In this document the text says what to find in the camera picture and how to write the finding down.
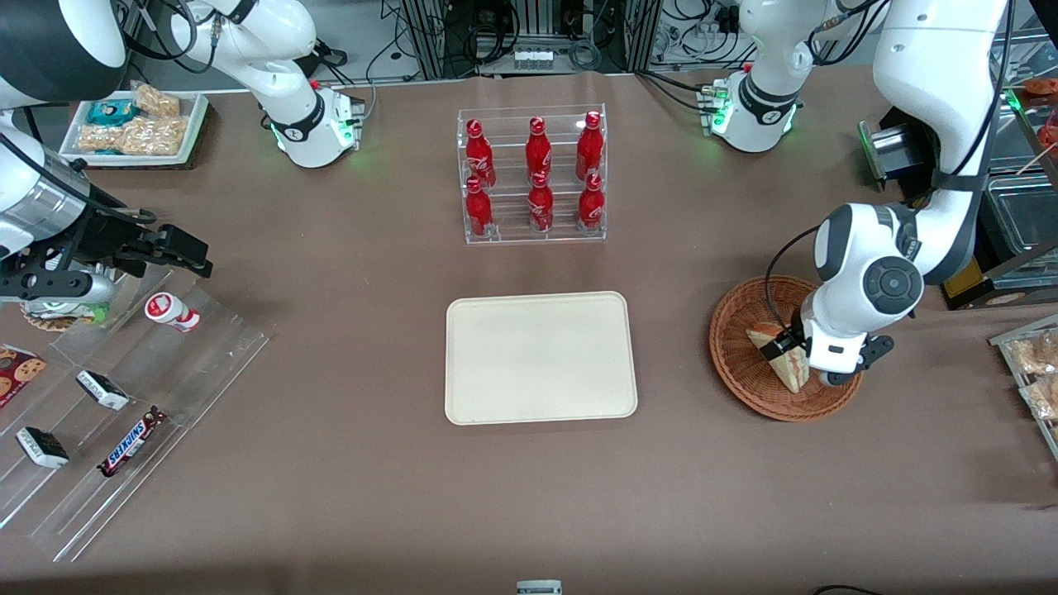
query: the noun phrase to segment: snack tray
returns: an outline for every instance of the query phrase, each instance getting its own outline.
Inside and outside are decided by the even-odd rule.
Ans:
[[[195,140],[198,138],[199,129],[205,120],[209,100],[203,93],[178,91],[166,91],[165,93],[180,100],[180,115],[187,119],[187,132],[184,133],[184,141],[180,143],[180,150],[177,151],[177,155],[110,155],[84,151],[77,148],[77,137],[80,134],[80,128],[88,120],[88,111],[95,102],[80,102],[80,105],[77,106],[73,122],[70,123],[70,128],[67,129],[66,138],[62,139],[62,145],[59,147],[59,155],[67,161],[84,159],[93,167],[142,167],[186,163],[190,159],[191,150],[195,148]],[[107,100],[131,98],[132,91],[115,91],[107,97]]]
[[[1003,354],[1003,359],[1006,361],[1007,367],[1010,368],[1010,374],[1014,375],[1014,379],[1018,383],[1019,389],[1024,389],[1025,386],[1032,384],[1036,378],[1034,375],[1025,374],[1017,368],[1014,363],[1014,357],[1010,354],[1010,349],[1007,347],[1007,343],[1015,339],[1030,339],[1033,337],[1038,337],[1047,330],[1055,329],[1058,329],[1058,314],[1047,317],[1043,320],[1022,326],[1021,328],[1016,328],[1010,332],[992,337],[988,340],[989,344],[999,347],[999,351]],[[1029,410],[1032,410],[1032,403],[1028,402],[1028,398],[1024,395],[1022,395],[1022,398],[1025,400],[1025,404],[1029,408]],[[1058,421],[1040,419],[1035,415],[1033,418],[1036,419],[1036,422],[1039,425],[1040,432],[1043,434],[1043,439],[1047,443],[1047,447],[1051,448],[1051,454],[1058,459]]]

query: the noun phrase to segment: bottle cap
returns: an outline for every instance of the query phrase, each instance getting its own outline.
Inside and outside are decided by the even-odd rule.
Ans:
[[[542,188],[547,185],[548,175],[547,172],[541,169],[540,172],[533,172],[532,174],[532,185],[535,188]]]

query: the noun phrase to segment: white tray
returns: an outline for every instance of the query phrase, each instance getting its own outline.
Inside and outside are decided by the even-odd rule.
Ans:
[[[184,142],[180,144],[180,150],[177,151],[177,155],[109,155],[80,150],[77,148],[77,136],[80,134],[80,127],[88,119],[89,108],[95,102],[80,102],[80,105],[77,106],[73,122],[70,123],[67,136],[62,139],[62,146],[59,147],[59,155],[67,161],[84,159],[86,163],[94,167],[142,167],[187,163],[191,157],[191,149],[195,148],[195,140],[198,139],[199,129],[205,120],[209,100],[202,93],[176,91],[166,91],[165,93],[180,100],[180,115],[187,118],[187,132],[184,134]],[[132,91],[115,91],[107,97],[107,100],[130,98],[132,98]]]
[[[627,417],[628,307],[615,291],[449,306],[444,413],[457,426]]]

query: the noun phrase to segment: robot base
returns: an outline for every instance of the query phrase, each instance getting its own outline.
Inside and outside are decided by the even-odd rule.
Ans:
[[[331,89],[316,91],[324,100],[324,118],[307,139],[291,141],[272,126],[279,148],[302,167],[323,167],[347,150],[360,148],[364,130],[364,105]]]
[[[736,72],[727,78],[717,78],[711,88],[696,93],[699,108],[715,110],[715,113],[701,114],[701,130],[707,137],[724,139],[738,150],[763,152],[776,146],[789,131],[797,106],[790,108],[785,119],[777,111],[779,120],[762,125],[738,96],[738,85],[745,77],[745,72]]]

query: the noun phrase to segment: snickers bar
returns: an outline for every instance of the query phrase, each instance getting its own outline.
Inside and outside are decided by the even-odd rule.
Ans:
[[[136,421],[136,425],[125,435],[125,438],[117,445],[117,448],[98,466],[99,471],[103,471],[103,475],[113,477],[114,473],[129,458],[132,458],[135,451],[140,450],[140,447],[154,433],[154,428],[162,421],[165,421],[166,417],[168,416],[159,411],[157,407],[151,405],[150,411],[144,414],[143,419]]]

